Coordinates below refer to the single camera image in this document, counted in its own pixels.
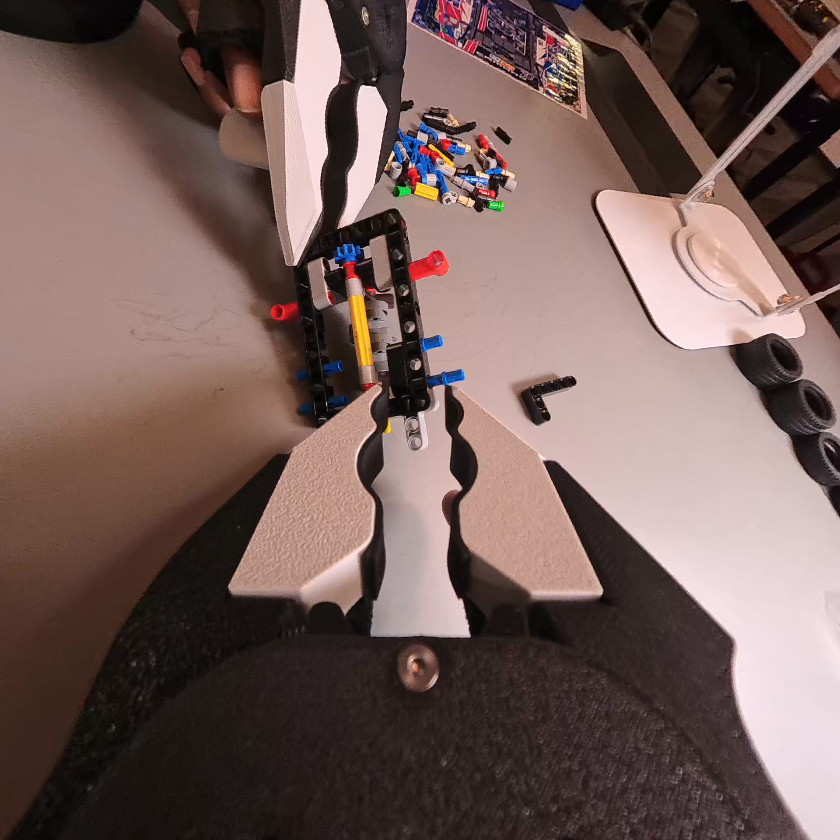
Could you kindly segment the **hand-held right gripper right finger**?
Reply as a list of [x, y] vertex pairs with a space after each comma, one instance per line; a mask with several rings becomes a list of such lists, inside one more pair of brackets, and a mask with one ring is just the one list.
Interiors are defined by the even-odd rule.
[[481, 613], [599, 600], [603, 585], [541, 454], [454, 385], [445, 389], [448, 574]]

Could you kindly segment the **person's left hand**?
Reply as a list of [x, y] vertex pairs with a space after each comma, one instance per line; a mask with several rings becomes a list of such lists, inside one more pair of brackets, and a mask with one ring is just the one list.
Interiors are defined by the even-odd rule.
[[218, 50], [224, 81], [205, 68], [200, 50], [191, 45], [180, 46], [180, 61], [192, 87], [213, 114], [220, 119], [232, 110], [247, 118], [261, 114], [263, 87], [259, 57], [239, 36], [222, 36]]

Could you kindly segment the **dark angled lego beam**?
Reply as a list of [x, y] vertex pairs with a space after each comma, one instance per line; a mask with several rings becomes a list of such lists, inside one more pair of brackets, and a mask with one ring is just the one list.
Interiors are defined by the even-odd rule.
[[550, 421], [551, 414], [545, 403], [546, 397], [565, 392], [576, 385], [576, 378], [572, 375], [567, 375], [541, 381], [526, 387], [520, 393], [520, 397], [523, 407], [532, 423], [539, 426]]

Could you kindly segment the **pile of small lego pieces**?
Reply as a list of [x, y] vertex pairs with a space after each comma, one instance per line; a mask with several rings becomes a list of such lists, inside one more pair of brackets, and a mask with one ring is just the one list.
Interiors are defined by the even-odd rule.
[[421, 110], [418, 121], [399, 128], [384, 174], [394, 197], [415, 196], [443, 207], [500, 214], [518, 187], [515, 173], [477, 123], [459, 120], [448, 108]]

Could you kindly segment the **wooden workbench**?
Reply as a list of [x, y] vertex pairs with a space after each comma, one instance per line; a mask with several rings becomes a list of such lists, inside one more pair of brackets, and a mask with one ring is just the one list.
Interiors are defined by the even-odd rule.
[[[810, 58], [820, 37], [803, 30], [789, 14], [782, 2], [748, 1], [751, 9], [778, 38], [796, 61], [803, 65]], [[838, 60], [829, 58], [815, 73], [814, 83], [829, 100], [839, 100], [839, 65]]]

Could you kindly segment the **white board with rounded corner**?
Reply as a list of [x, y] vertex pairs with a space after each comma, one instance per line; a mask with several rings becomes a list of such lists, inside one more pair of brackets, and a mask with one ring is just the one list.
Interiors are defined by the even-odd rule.
[[769, 333], [805, 333], [800, 311], [838, 285], [795, 296], [741, 218], [714, 204], [716, 181], [837, 52], [834, 28], [684, 196], [603, 190], [596, 213], [651, 322], [684, 350], [729, 347]]

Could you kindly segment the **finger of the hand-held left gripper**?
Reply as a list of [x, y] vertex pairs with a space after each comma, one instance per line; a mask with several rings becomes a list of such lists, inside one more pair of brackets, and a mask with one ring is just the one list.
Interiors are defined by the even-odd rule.
[[341, 91], [334, 2], [264, 2], [260, 105], [277, 231], [287, 266], [323, 220], [329, 114]]
[[346, 176], [346, 198], [339, 216], [339, 228], [350, 225], [360, 216], [385, 168], [380, 159], [387, 107], [381, 93], [373, 86], [360, 87], [353, 108], [358, 143]]

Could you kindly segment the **black frame lego assembly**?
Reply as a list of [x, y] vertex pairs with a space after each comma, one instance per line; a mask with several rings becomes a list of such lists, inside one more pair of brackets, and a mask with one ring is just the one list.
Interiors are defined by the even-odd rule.
[[428, 353], [443, 346], [427, 334], [418, 283], [448, 273], [440, 250], [414, 259], [406, 221], [391, 208], [316, 239], [293, 270], [295, 298], [270, 310], [276, 322], [298, 322], [308, 399], [298, 413], [327, 423], [363, 392], [380, 385], [388, 417], [407, 446], [428, 446], [426, 415], [435, 390], [465, 379], [458, 369], [431, 372]]

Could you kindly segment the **printed instruction sheet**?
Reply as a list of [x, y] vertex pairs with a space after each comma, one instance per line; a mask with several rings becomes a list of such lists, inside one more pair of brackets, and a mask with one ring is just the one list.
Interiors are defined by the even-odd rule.
[[424, 32], [587, 118], [583, 45], [562, 24], [509, 1], [412, 1], [407, 14]]

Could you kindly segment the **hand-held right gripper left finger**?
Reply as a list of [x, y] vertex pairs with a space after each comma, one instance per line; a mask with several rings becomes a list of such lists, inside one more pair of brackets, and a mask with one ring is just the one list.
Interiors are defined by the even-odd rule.
[[387, 394], [374, 385], [292, 449], [228, 584], [236, 597], [304, 607], [375, 601], [385, 571], [383, 509]]

